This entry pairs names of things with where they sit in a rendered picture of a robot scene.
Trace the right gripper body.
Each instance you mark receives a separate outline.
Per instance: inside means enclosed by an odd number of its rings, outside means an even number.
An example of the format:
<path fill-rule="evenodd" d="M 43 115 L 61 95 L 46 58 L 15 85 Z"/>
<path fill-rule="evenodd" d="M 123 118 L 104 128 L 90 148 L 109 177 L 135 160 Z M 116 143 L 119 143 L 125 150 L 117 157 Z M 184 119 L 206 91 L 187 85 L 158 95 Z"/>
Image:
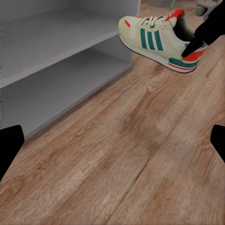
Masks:
<path fill-rule="evenodd" d="M 202 40 L 211 45 L 221 35 L 225 34 L 225 0 L 209 15 L 196 30 Z"/>

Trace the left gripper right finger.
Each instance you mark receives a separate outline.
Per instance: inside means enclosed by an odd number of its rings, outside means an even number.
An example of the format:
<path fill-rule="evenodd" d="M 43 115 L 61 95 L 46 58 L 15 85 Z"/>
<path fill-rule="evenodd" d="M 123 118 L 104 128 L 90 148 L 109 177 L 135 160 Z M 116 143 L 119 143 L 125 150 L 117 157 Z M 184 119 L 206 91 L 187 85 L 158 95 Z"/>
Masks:
<path fill-rule="evenodd" d="M 225 162 L 225 127 L 217 124 L 214 125 L 210 141 Z"/>

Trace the gym shoe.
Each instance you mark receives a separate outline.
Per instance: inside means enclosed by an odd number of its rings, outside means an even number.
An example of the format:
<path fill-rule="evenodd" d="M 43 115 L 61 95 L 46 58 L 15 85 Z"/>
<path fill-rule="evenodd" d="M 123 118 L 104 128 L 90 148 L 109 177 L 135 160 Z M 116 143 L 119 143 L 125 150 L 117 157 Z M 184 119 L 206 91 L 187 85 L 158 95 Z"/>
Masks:
<path fill-rule="evenodd" d="M 197 68 L 207 43 L 203 40 L 199 49 L 187 57 L 182 56 L 195 37 L 195 30 L 184 19 L 185 14 L 180 9 L 164 17 L 124 16 L 117 23 L 120 40 L 133 52 L 174 72 L 191 73 Z"/>

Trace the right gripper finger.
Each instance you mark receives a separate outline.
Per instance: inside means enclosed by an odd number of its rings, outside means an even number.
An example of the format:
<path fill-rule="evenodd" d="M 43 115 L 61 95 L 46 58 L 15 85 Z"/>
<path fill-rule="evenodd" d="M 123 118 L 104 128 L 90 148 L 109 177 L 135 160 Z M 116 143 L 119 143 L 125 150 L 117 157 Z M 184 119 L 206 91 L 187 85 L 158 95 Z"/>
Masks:
<path fill-rule="evenodd" d="M 190 43 L 187 45 L 187 48 L 184 50 L 182 54 L 183 57 L 187 57 L 203 45 L 203 40 L 201 37 L 197 33 L 194 33 L 194 35 L 195 37 L 190 41 Z"/>

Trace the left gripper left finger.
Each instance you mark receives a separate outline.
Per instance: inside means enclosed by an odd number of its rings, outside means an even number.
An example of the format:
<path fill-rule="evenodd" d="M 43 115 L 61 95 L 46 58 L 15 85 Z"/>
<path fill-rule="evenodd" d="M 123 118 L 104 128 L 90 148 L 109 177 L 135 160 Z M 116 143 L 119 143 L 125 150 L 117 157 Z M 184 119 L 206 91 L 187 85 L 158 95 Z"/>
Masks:
<path fill-rule="evenodd" d="M 0 180 L 24 142 L 23 130 L 20 125 L 0 130 Z"/>

